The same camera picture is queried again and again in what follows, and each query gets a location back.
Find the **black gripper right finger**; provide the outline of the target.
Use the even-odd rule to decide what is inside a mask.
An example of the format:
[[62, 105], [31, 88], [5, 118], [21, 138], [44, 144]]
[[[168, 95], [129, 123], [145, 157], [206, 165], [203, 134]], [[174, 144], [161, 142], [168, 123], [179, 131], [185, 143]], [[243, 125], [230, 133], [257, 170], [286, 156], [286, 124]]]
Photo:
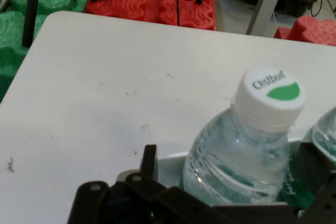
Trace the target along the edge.
[[298, 223], [335, 223], [335, 164], [313, 143], [298, 147], [298, 175], [314, 199]]

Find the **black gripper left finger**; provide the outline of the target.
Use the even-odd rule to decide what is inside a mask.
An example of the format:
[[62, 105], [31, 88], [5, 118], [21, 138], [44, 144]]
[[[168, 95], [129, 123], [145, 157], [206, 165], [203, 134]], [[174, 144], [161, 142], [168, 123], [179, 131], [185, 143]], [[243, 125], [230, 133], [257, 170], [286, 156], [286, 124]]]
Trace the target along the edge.
[[144, 148], [140, 169], [109, 186], [82, 184], [68, 223], [230, 223], [231, 219], [179, 187], [158, 182], [156, 145]]

